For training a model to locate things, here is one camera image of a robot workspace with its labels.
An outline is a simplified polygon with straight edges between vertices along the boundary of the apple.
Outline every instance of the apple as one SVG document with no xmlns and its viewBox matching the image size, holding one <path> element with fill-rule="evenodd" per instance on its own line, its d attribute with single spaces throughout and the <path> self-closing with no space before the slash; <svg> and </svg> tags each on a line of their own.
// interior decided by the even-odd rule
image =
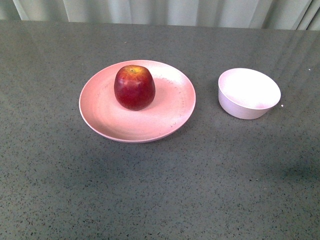
<svg viewBox="0 0 320 240">
<path fill-rule="evenodd" d="M 139 65 L 126 65 L 117 72 L 114 95 L 126 109 L 138 111 L 149 106 L 155 98 L 156 87 L 150 71 Z"/>
</svg>

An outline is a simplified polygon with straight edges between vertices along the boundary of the bowl rim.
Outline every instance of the bowl rim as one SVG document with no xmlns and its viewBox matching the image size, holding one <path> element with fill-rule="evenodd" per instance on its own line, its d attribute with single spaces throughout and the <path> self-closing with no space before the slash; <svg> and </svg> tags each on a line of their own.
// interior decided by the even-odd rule
<svg viewBox="0 0 320 240">
<path fill-rule="evenodd" d="M 235 102 L 234 100 L 230 99 L 227 95 L 225 95 L 225 93 L 222 91 L 221 87 L 220 87 L 220 82 L 221 82 L 221 79 L 222 79 L 222 76 L 224 74 L 226 74 L 227 72 L 230 72 L 230 71 L 234 71 L 234 70 L 246 70 L 246 71 L 250 71 L 250 72 L 255 72 L 255 73 L 258 73 L 260 75 L 264 75 L 265 77 L 267 77 L 269 80 L 271 80 L 275 86 L 277 87 L 277 90 L 279 92 L 279 96 L 278 96 L 278 99 L 277 101 L 275 102 L 275 104 L 273 105 L 270 105 L 268 107 L 248 107 L 248 106 L 245 106 L 243 104 L 239 104 L 237 102 Z M 218 88 L 219 88 L 219 92 L 226 98 L 228 99 L 230 102 L 234 103 L 235 105 L 239 106 L 239 107 L 242 107 L 242 108 L 245 108 L 245 109 L 248 109 L 248 110 L 268 110 L 268 109 L 271 109 L 273 108 L 275 105 L 277 105 L 281 99 L 281 90 L 278 86 L 278 84 L 271 78 L 269 77 L 268 75 L 260 72 L 260 71 L 257 71 L 257 70 L 254 70 L 254 69 L 250 69 L 250 68 L 245 68 L 245 67 L 235 67 L 235 68 L 231 68 L 231 69 L 228 69 L 226 71 L 224 71 L 223 73 L 221 73 L 221 75 L 219 76 L 219 79 L 218 79 Z"/>
</svg>

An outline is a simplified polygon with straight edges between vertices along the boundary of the table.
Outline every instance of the table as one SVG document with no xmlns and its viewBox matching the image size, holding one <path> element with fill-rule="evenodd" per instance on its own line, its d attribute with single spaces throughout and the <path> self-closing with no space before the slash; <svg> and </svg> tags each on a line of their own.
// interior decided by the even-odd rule
<svg viewBox="0 0 320 240">
<path fill-rule="evenodd" d="M 320 32 L 0 21 L 1 239 L 319 239 Z M 85 83 L 128 60 L 182 71 L 196 105 L 128 144 L 92 131 Z M 271 77 L 280 102 L 227 114 L 218 78 Z"/>
</svg>

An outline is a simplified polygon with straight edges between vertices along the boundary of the curtain fold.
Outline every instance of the curtain fold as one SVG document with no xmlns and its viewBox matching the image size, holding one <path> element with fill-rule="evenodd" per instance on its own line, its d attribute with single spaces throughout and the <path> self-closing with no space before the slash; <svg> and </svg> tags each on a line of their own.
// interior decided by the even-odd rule
<svg viewBox="0 0 320 240">
<path fill-rule="evenodd" d="M 320 30 L 320 0 L 0 0 L 0 20 Z"/>
</svg>

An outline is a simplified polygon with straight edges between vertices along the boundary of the white bowl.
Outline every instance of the white bowl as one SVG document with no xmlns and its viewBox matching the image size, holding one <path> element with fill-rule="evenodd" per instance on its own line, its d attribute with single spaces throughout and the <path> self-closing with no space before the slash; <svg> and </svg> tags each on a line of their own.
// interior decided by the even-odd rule
<svg viewBox="0 0 320 240">
<path fill-rule="evenodd" d="M 218 80 L 219 103 L 239 119 L 257 119 L 274 107 L 281 97 L 278 85 L 267 75 L 252 69 L 233 68 Z"/>
</svg>

